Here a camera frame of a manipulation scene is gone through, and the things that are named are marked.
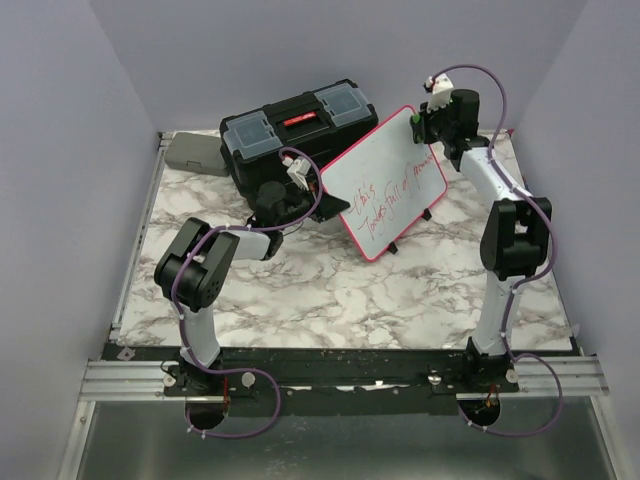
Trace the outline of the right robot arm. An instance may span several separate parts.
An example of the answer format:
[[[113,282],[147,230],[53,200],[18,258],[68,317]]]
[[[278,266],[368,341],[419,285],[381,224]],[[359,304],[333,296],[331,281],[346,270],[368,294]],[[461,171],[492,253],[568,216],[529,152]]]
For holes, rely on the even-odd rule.
[[[471,182],[489,212],[479,248],[487,273],[484,301],[459,370],[462,384],[480,392],[512,359],[510,338],[520,290],[547,259],[552,206],[547,198],[522,189],[496,160],[495,139],[478,133],[476,91],[454,89],[441,99],[434,89],[429,92],[429,101],[410,120],[413,141],[441,143],[445,158]]]

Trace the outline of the green black whiteboard eraser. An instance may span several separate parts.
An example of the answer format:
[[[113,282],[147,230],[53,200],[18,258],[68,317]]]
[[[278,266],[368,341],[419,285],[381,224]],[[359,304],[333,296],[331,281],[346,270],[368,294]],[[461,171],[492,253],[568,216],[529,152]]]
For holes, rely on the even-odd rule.
[[[412,139],[413,133],[419,133],[423,136],[423,121],[422,116],[419,113],[413,114],[411,116],[410,126],[412,130]]]

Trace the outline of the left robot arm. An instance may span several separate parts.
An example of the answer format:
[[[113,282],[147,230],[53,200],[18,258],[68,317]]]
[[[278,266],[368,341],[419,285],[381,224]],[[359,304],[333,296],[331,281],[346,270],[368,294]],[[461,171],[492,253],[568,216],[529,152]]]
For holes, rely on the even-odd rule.
[[[345,212],[351,204],[310,187],[287,187],[277,181],[263,184],[253,214],[243,225],[213,227],[188,218],[170,243],[154,272],[154,281],[178,317],[180,356],[187,382],[201,395],[214,393],[222,375],[255,375],[249,367],[220,369],[222,353],[214,326],[213,303],[221,293],[236,260],[267,261],[284,241],[285,230],[311,218],[323,222]]]

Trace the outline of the pink framed whiteboard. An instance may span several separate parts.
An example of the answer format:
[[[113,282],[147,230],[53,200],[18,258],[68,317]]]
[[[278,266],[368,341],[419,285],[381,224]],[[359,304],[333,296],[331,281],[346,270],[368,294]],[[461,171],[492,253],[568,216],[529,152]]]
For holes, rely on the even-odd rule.
[[[347,201],[339,214],[361,255],[376,261],[446,194],[431,147],[413,142],[405,105],[321,170],[325,192]]]

